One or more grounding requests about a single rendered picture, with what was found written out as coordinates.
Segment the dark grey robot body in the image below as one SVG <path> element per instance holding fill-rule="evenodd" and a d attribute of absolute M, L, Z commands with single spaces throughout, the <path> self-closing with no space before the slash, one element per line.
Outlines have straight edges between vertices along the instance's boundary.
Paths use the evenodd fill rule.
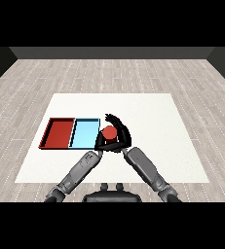
<path fill-rule="evenodd" d="M 122 183 L 116 184 L 115 191 L 108 190 L 108 184 L 102 183 L 100 190 L 85 195 L 83 202 L 141 202 L 139 195 L 126 192 Z"/>

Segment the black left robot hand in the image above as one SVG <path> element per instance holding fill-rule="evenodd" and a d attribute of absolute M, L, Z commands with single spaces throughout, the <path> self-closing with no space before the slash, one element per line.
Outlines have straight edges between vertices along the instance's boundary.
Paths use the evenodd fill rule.
<path fill-rule="evenodd" d="M 117 131 L 117 141 L 111 144 L 107 144 L 103 135 L 102 130 L 98 133 L 95 140 L 94 149 L 96 151 L 106 151 L 106 152 L 120 152 L 123 148 L 123 144 L 118 141 L 118 131 Z"/>

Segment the red shallow open box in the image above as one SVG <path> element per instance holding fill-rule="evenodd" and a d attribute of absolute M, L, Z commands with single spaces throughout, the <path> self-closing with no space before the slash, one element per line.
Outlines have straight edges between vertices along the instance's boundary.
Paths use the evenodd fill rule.
<path fill-rule="evenodd" d="M 39 144 L 41 150 L 67 150 L 74 118 L 50 118 Z"/>

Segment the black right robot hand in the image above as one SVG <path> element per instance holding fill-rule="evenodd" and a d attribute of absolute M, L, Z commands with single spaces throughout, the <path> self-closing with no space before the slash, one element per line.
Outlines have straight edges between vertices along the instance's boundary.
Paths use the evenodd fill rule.
<path fill-rule="evenodd" d="M 118 131 L 118 141 L 123 144 L 124 148 L 128 148 L 131 146 L 131 134 L 129 129 L 121 122 L 121 120 L 112 115 L 106 114 L 105 120 L 111 123 Z"/>

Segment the light blue shallow open box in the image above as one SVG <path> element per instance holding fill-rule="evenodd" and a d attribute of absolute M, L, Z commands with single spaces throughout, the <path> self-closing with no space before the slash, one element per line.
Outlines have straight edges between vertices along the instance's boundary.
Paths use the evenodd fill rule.
<path fill-rule="evenodd" d="M 68 148 L 70 150 L 93 149 L 99 127 L 98 118 L 77 118 L 71 131 Z"/>

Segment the small red can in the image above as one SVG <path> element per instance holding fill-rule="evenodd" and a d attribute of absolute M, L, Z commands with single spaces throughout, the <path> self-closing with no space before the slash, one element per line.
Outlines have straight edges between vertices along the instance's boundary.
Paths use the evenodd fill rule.
<path fill-rule="evenodd" d="M 107 144 L 117 141 L 117 129 L 113 125 L 108 125 L 103 131 L 102 135 Z"/>

